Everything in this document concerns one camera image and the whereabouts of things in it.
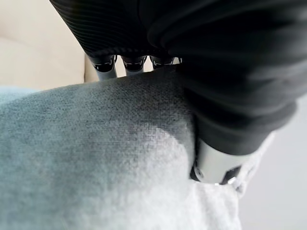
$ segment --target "white wall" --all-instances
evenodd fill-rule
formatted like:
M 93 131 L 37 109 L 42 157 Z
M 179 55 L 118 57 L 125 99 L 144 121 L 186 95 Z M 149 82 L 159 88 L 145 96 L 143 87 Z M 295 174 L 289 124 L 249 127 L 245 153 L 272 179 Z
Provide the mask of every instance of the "white wall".
M 307 229 L 307 97 L 278 132 L 240 205 L 243 230 Z

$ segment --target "black sleeve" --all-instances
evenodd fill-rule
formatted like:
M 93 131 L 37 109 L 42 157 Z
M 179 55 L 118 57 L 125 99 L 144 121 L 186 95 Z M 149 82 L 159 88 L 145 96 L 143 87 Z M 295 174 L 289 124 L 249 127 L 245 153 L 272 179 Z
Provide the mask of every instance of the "black sleeve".
M 254 152 L 307 91 L 306 0 L 189 1 L 157 17 L 148 39 L 183 59 L 200 137 L 222 152 Z

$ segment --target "black fabric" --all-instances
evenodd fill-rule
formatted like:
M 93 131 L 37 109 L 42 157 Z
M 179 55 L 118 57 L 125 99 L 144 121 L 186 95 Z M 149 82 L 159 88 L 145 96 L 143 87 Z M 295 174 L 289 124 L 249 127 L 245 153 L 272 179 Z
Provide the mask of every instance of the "black fabric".
M 307 91 L 306 0 L 51 0 L 92 60 L 180 57 L 200 137 L 254 152 Z

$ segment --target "light gray blanket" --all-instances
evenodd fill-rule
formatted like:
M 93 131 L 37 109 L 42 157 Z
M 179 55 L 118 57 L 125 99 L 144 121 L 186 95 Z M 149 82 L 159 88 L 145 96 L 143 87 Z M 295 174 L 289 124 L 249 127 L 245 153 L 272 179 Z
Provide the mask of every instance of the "light gray blanket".
M 238 230 L 236 185 L 189 178 L 193 116 L 174 69 L 0 93 L 1 230 Z

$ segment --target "robotic hand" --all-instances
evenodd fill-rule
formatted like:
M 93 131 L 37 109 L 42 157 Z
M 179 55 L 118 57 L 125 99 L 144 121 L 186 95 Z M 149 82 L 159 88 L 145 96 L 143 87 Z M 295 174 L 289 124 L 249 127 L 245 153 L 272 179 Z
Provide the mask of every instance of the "robotic hand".
M 196 115 L 201 182 L 233 182 L 307 91 L 306 0 L 50 1 L 100 79 L 116 77 L 115 55 L 127 75 L 147 55 L 154 67 L 183 60 L 176 73 Z

